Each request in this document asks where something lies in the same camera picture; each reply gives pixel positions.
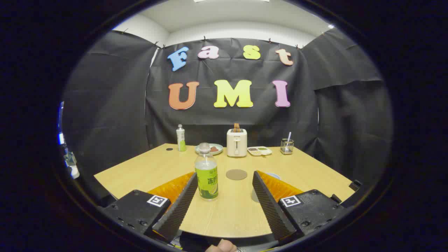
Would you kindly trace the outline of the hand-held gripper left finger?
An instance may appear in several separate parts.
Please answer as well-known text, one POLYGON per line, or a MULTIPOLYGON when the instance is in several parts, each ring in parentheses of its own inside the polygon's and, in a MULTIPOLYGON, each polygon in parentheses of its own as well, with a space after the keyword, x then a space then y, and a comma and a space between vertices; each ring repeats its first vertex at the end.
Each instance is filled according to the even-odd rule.
POLYGON ((196 172, 190 172, 148 192, 131 190, 100 212, 140 239, 169 243, 176 238, 197 185, 196 172))

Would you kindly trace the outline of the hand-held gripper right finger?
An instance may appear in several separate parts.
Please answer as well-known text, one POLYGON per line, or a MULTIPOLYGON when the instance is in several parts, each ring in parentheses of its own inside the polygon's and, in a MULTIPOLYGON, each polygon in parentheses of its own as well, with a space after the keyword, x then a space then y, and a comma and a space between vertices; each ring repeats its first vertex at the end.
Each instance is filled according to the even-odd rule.
POLYGON ((318 231, 347 211, 335 195, 328 197, 316 189, 302 192, 259 170, 253 173, 252 185, 271 232, 279 242, 318 231))

